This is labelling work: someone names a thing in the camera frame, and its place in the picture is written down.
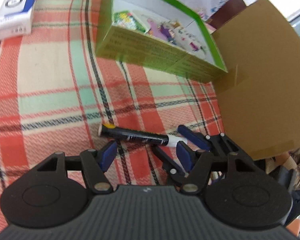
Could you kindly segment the black white marker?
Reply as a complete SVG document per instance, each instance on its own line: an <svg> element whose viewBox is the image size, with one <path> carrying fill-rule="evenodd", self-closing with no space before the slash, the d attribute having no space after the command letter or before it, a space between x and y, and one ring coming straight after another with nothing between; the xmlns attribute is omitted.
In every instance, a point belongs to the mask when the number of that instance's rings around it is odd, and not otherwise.
<svg viewBox="0 0 300 240"><path fill-rule="evenodd" d="M188 140L175 135L157 134L151 132L137 131L133 129L116 127L112 124L100 124L98 128L99 137L108 137L128 142L140 142L143 144L155 144L167 147L176 147L182 141L187 144Z"/></svg>

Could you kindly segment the purple figure keychain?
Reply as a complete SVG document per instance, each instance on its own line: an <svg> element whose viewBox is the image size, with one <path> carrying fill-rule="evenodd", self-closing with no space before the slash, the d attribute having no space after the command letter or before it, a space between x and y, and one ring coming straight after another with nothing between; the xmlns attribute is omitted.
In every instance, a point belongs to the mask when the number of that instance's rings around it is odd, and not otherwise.
<svg viewBox="0 0 300 240"><path fill-rule="evenodd" d="M175 40L175 33L168 27L168 25L164 23L158 23L152 18L148 18L147 22L149 24L149 31L147 32L147 34L159 38L165 42L177 45L177 42Z"/></svg>

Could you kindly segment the white blue HP box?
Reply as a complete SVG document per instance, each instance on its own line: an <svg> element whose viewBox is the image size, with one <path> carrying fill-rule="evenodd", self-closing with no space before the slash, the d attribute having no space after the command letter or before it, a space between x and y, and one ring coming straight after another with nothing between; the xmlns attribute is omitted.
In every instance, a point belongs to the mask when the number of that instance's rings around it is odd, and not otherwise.
<svg viewBox="0 0 300 240"><path fill-rule="evenodd" d="M0 40L32 31L36 0L0 0Z"/></svg>

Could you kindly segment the floral grey fabric pouch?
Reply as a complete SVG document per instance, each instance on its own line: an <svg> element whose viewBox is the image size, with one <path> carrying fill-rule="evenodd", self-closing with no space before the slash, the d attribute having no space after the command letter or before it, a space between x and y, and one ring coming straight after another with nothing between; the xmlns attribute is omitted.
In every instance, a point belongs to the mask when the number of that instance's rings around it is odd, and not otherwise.
<svg viewBox="0 0 300 240"><path fill-rule="evenodd" d="M179 22L170 21L171 31L174 33L174 39L178 46L194 56L205 59L207 48L197 38L189 33Z"/></svg>

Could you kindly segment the small green box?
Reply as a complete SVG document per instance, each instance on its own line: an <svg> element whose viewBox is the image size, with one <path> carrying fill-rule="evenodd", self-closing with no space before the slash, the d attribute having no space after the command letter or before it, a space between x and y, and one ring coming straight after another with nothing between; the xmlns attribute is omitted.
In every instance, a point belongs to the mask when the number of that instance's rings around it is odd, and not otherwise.
<svg viewBox="0 0 300 240"><path fill-rule="evenodd" d="M115 12L114 24L142 33L146 33L148 31L147 28L130 11Z"/></svg>

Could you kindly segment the brown cardboard sheet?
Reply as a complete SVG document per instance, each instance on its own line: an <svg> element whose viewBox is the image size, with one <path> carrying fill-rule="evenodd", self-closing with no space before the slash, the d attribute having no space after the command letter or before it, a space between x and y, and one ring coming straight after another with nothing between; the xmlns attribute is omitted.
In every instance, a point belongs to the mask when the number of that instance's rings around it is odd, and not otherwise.
<svg viewBox="0 0 300 240"><path fill-rule="evenodd" d="M213 33L228 68L214 81L223 126L254 159L300 147L300 38L269 0Z"/></svg>

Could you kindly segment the plaid red bed blanket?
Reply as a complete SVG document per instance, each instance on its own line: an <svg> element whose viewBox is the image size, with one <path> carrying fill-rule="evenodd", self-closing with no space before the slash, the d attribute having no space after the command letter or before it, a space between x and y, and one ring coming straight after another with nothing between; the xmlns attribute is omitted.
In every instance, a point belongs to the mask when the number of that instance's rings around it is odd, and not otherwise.
<svg viewBox="0 0 300 240"><path fill-rule="evenodd" d="M223 130L211 84L95 56L100 3L37 0L32 33L0 41L0 195L53 152L101 148L102 122L168 134L179 125Z"/></svg>

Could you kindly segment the green cardboard box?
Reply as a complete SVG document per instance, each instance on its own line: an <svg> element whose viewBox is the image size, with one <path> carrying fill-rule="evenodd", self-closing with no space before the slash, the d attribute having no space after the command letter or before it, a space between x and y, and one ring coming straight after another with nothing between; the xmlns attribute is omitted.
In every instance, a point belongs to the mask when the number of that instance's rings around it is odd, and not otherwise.
<svg viewBox="0 0 300 240"><path fill-rule="evenodd" d="M203 83L228 71L200 16L178 0L101 0L95 51Z"/></svg>

